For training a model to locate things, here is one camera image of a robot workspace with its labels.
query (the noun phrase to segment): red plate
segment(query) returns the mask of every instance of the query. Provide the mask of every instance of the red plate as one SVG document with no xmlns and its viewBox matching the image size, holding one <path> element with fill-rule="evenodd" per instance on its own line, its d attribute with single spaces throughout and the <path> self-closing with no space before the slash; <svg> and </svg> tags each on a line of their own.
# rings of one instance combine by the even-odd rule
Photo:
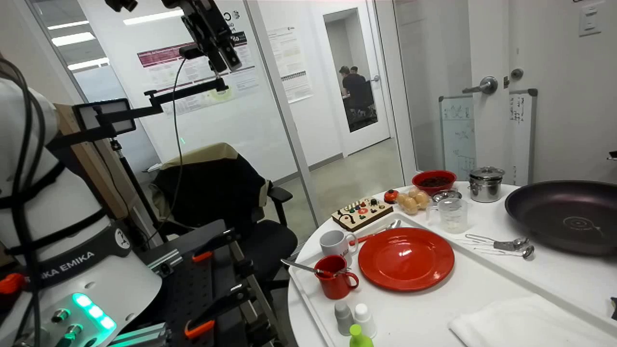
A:
<svg viewBox="0 0 617 347">
<path fill-rule="evenodd" d="M 443 281 L 454 265 L 454 252 L 439 235 L 396 227 L 367 237 L 358 254 L 362 275 L 391 291 L 421 291 Z"/>
</svg>

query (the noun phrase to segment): red cup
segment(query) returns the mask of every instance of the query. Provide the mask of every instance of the red cup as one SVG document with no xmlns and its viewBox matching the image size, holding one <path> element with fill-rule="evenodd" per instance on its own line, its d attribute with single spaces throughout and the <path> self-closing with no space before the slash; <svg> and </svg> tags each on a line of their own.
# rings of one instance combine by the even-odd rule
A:
<svg viewBox="0 0 617 347">
<path fill-rule="evenodd" d="M 342 256 L 331 254 L 319 258 L 313 267 L 321 269 L 321 273 L 315 273 L 315 277 L 321 283 L 323 294 L 333 300 L 346 296 L 348 291 L 356 289 L 360 283 L 358 275 L 346 269 Z"/>
</svg>

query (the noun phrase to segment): door handle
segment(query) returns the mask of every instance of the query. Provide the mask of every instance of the door handle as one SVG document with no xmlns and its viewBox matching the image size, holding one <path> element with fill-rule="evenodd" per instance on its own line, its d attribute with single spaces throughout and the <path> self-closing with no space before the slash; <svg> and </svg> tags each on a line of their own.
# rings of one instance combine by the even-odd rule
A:
<svg viewBox="0 0 617 347">
<path fill-rule="evenodd" d="M 493 77 L 485 77 L 479 80 L 477 86 L 462 88 L 464 94 L 470 92 L 481 92 L 481 94 L 493 94 L 497 90 L 499 82 Z"/>
</svg>

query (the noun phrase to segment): stainless steel pot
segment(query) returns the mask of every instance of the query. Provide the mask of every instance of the stainless steel pot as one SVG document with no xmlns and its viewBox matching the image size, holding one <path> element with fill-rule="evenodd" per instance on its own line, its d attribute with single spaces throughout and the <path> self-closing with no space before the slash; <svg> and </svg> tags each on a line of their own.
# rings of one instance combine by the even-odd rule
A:
<svg viewBox="0 0 617 347">
<path fill-rule="evenodd" d="M 493 202 L 499 198 L 499 186 L 502 181 L 502 169 L 477 167 L 468 173 L 470 198 L 477 202 Z"/>
</svg>

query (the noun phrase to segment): green light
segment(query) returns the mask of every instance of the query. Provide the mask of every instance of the green light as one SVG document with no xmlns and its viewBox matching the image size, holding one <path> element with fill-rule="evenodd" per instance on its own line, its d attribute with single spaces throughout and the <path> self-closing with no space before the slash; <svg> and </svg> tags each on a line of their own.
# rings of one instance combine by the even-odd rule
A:
<svg viewBox="0 0 617 347">
<path fill-rule="evenodd" d="M 107 318 L 107 316 L 99 319 L 99 325 L 105 327 L 105 329 L 115 329 L 113 319 Z"/>
<path fill-rule="evenodd" d="M 101 316 L 101 310 L 98 306 L 90 306 L 88 314 L 98 319 Z"/>
<path fill-rule="evenodd" d="M 72 298 L 74 298 L 74 302 L 76 302 L 78 306 L 90 306 L 90 304 L 92 304 L 92 300 L 90 300 L 86 294 L 82 294 L 82 292 L 74 292 Z"/>
</svg>

